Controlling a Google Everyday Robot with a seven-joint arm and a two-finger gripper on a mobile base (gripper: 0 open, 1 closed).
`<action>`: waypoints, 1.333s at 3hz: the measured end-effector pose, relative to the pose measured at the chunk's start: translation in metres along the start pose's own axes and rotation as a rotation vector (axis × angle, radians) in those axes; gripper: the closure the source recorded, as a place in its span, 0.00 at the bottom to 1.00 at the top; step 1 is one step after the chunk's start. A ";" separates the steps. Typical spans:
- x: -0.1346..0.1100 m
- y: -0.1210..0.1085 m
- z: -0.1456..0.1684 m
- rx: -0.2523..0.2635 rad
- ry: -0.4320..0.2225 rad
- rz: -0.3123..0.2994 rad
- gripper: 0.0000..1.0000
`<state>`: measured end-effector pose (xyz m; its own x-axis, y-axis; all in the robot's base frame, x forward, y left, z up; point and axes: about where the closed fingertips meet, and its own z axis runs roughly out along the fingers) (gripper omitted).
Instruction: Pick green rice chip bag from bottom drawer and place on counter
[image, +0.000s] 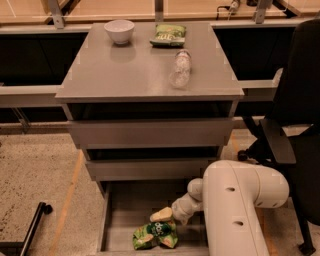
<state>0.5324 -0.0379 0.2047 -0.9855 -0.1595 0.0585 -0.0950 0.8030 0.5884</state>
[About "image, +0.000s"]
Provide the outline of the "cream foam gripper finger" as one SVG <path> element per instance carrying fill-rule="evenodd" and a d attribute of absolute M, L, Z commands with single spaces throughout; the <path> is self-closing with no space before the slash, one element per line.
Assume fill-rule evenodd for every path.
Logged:
<path fill-rule="evenodd" d="M 172 209 L 170 207 L 165 207 L 150 216 L 151 222 L 161 222 L 169 221 L 172 218 Z"/>

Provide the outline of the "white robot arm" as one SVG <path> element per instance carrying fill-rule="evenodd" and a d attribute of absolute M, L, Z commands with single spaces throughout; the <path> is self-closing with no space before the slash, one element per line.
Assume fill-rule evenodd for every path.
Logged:
<path fill-rule="evenodd" d="M 152 222 L 175 219 L 182 224 L 198 211 L 205 217 L 210 256 L 269 256 L 256 213 L 288 199 L 284 176 L 269 167 L 231 160 L 210 164 L 187 193 L 152 214 Z"/>

